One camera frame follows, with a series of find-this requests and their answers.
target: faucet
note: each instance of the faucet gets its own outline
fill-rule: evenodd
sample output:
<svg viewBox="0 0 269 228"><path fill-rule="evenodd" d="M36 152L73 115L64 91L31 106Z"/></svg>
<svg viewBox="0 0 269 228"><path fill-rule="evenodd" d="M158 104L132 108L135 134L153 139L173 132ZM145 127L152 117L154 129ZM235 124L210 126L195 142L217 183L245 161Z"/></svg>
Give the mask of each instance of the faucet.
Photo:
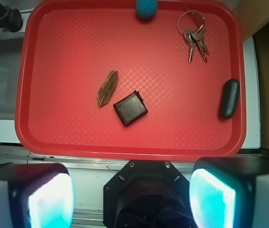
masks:
<svg viewBox="0 0 269 228"><path fill-rule="evenodd" d="M0 28L7 28L10 32L17 32L21 29L23 20L18 9L11 9L0 3Z"/></svg>

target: piece of wood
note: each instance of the piece of wood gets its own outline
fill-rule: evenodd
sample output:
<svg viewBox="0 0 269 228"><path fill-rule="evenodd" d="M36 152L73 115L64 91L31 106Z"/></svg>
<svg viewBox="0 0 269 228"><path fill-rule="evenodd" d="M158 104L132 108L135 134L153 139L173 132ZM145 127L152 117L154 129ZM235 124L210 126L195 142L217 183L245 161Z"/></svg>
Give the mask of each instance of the piece of wood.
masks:
<svg viewBox="0 0 269 228"><path fill-rule="evenodd" d="M109 102L109 99L116 86L118 75L119 75L119 72L117 70L112 70L108 74L106 81L102 84L96 96L97 104L99 107L102 107L103 105Z"/></svg>
<svg viewBox="0 0 269 228"><path fill-rule="evenodd" d="M242 0L233 12L240 21L245 40L269 22L269 0Z"/></svg>

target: cyan light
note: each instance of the cyan light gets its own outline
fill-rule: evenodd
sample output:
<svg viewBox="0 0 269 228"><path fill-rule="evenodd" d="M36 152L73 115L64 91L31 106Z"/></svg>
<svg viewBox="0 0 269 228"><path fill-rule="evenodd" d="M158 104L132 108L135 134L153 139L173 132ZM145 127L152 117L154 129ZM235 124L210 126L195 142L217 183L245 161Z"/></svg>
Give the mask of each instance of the cyan light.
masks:
<svg viewBox="0 0 269 228"><path fill-rule="evenodd" d="M75 204L74 183L60 173L37 189L28 199L32 228L69 228Z"/></svg>
<svg viewBox="0 0 269 228"><path fill-rule="evenodd" d="M192 173L190 206L199 228L232 228L236 192L205 169Z"/></svg>

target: teal ball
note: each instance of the teal ball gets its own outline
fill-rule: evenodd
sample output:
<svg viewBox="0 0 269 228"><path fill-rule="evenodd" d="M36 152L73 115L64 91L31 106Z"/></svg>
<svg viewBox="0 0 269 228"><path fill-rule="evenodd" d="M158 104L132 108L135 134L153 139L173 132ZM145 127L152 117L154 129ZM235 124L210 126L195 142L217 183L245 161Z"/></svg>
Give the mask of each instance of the teal ball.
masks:
<svg viewBox="0 0 269 228"><path fill-rule="evenodd" d="M135 9L141 18L150 19L157 12L158 2L157 0L137 0Z"/></svg>

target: bark piece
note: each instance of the bark piece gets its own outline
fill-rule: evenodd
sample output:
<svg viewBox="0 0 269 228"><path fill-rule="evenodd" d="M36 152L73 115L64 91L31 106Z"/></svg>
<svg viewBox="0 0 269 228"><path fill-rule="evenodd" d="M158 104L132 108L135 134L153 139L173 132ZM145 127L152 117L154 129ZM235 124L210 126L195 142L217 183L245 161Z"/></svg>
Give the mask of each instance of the bark piece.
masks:
<svg viewBox="0 0 269 228"><path fill-rule="evenodd" d="M109 99L116 86L118 75L119 75L119 72L117 70L110 71L110 73L108 74L106 78L106 81L102 84L96 96L97 104L99 107L102 107L103 105L109 102Z"/></svg>

